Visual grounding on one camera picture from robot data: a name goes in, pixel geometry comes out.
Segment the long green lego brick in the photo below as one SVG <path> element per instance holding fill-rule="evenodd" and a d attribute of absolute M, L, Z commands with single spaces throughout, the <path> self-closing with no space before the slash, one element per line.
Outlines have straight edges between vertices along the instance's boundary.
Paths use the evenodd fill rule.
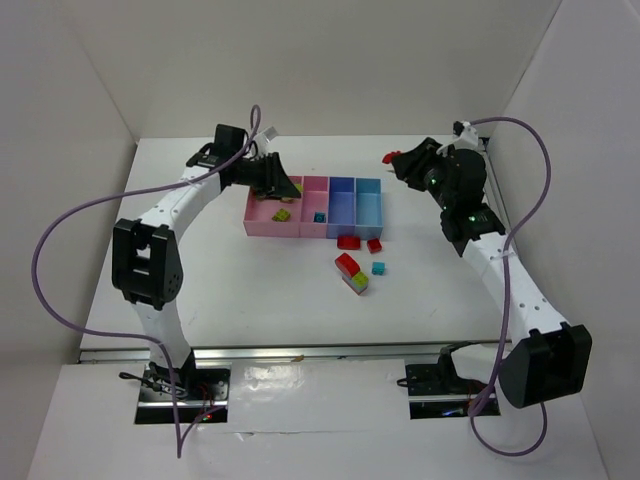
<path fill-rule="evenodd" d="M 279 209 L 273 216 L 274 222 L 288 222 L 291 219 L 291 212 L 287 209 Z"/>

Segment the wide red lego brick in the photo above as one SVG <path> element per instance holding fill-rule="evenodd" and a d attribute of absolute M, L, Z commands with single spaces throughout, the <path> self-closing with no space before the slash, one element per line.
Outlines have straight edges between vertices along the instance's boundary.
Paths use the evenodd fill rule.
<path fill-rule="evenodd" d="M 351 235 L 340 235 L 337 237 L 337 248 L 340 250 L 360 250 L 361 238 Z"/>

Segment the small red lego brick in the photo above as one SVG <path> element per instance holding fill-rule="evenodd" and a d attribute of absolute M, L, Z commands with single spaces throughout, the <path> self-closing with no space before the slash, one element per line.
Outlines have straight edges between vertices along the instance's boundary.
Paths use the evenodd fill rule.
<path fill-rule="evenodd" d="M 367 241 L 367 248 L 371 254 L 380 253 L 383 249 L 382 244 L 378 238 L 369 239 Z"/>

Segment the small cyan lego brick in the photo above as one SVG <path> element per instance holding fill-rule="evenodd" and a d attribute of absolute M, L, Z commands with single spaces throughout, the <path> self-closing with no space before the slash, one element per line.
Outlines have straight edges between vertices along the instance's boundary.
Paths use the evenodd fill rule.
<path fill-rule="evenodd" d="M 375 261 L 372 263 L 371 273 L 373 275 L 381 276 L 386 271 L 386 265 L 384 262 Z"/>

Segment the multicolour lego stack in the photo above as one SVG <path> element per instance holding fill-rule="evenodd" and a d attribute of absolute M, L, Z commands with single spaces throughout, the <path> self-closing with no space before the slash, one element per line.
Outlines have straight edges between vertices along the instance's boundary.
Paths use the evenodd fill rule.
<path fill-rule="evenodd" d="M 369 278 L 360 265 L 348 253 L 339 255 L 334 261 L 343 281 L 357 294 L 364 293 L 369 286 Z"/>

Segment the green red cyan lego stack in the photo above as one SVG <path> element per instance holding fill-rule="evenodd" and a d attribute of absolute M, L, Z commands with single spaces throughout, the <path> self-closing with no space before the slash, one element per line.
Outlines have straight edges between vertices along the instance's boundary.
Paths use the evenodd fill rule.
<path fill-rule="evenodd" d="M 394 157 L 401 154 L 401 151 L 393 151 L 385 154 L 382 158 L 383 164 L 390 164 Z"/>

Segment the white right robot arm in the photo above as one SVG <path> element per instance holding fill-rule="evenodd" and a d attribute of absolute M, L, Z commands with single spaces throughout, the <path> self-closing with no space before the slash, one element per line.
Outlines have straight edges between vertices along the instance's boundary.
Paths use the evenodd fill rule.
<path fill-rule="evenodd" d="M 592 337 L 572 325 L 544 297 L 519 260 L 506 229 L 485 201 L 484 157 L 427 138 L 408 152 L 386 156 L 396 178 L 429 193 L 441 209 L 444 236 L 477 273 L 501 308 L 508 346 L 463 342 L 442 350 L 448 377 L 498 383 L 516 408 L 579 393 Z"/>

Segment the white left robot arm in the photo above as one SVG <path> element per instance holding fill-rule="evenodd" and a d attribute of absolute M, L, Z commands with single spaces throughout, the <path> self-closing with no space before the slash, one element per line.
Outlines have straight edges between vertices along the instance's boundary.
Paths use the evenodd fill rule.
<path fill-rule="evenodd" d="M 189 226 L 231 185 L 247 186 L 266 199 L 301 195 L 279 154 L 269 150 L 276 135 L 267 128 L 250 138 L 241 128 L 218 125 L 213 141 L 187 161 L 177 187 L 138 218 L 114 225 L 112 284 L 139 317 L 158 380 L 175 381 L 186 391 L 199 381 L 176 303 L 184 282 L 179 242 Z"/>

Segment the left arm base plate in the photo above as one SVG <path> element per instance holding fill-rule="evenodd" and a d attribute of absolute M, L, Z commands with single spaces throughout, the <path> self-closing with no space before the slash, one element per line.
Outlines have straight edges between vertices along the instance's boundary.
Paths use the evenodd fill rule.
<path fill-rule="evenodd" d="M 226 423 L 228 420 L 228 398 L 231 368 L 215 366 L 203 368 L 198 373 L 196 386 L 185 390 L 177 386 L 177 409 L 181 424 L 190 424 L 198 415 L 207 413 L 202 424 Z M 156 378 L 149 367 L 142 375 L 134 375 L 140 389 L 134 423 L 137 425 L 172 424 L 173 411 L 170 385 Z"/>

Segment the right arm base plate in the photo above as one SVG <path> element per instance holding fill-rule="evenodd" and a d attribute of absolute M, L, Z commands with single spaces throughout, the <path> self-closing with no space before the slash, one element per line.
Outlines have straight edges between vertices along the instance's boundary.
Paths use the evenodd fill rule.
<path fill-rule="evenodd" d="M 436 364 L 406 365 L 396 384 L 408 394 L 412 420 L 465 418 L 485 387 L 478 381 L 446 379 Z"/>

